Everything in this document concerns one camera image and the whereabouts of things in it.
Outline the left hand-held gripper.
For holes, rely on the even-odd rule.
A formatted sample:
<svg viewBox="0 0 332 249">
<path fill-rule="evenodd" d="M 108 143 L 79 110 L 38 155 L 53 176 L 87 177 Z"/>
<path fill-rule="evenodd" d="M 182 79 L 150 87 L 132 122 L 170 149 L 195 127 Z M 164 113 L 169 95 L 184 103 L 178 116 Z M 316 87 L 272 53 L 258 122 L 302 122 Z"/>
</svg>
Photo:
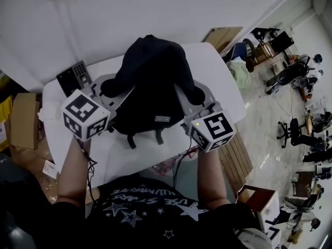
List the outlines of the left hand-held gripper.
<svg viewBox="0 0 332 249">
<path fill-rule="evenodd" d="M 98 95 L 103 82 L 114 79 L 116 74 L 106 74 L 94 80 L 90 87 L 75 90 L 63 103 L 62 113 L 65 127 L 80 141 L 88 141 L 107 130 L 116 116 L 116 109 L 135 87 L 109 98 Z"/>
</svg>

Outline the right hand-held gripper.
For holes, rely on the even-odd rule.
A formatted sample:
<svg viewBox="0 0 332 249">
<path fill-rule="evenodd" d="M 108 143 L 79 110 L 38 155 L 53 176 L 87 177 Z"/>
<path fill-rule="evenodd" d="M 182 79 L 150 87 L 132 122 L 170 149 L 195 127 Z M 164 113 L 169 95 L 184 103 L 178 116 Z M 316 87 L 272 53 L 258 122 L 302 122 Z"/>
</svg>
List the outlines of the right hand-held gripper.
<svg viewBox="0 0 332 249">
<path fill-rule="evenodd" d="M 174 89 L 185 116 L 183 128 L 201 151 L 208 153 L 229 143 L 235 136 L 236 128 L 227 110 L 215 101 L 208 86 L 195 80 L 194 84 L 204 94 L 204 103 L 209 103 L 194 112 L 183 90 L 177 85 Z"/>
</svg>

